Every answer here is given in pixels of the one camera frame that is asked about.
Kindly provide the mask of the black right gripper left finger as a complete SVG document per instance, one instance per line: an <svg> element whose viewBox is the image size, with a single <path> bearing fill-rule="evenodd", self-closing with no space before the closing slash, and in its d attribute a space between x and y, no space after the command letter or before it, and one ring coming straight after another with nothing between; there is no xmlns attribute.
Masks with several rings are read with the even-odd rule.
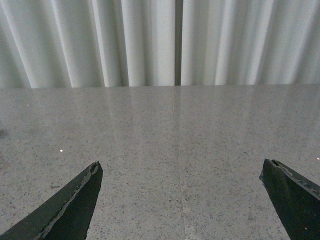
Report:
<svg viewBox="0 0 320 240"><path fill-rule="evenodd" d="M2 240L85 240L101 189L103 169L90 164L62 189L0 235Z"/></svg>

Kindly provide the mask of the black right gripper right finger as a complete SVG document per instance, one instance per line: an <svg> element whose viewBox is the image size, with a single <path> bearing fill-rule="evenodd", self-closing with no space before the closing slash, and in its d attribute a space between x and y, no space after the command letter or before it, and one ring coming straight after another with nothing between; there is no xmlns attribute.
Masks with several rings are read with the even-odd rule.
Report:
<svg viewBox="0 0 320 240"><path fill-rule="evenodd" d="M291 240L320 238L320 186L277 160L265 159L259 179Z"/></svg>

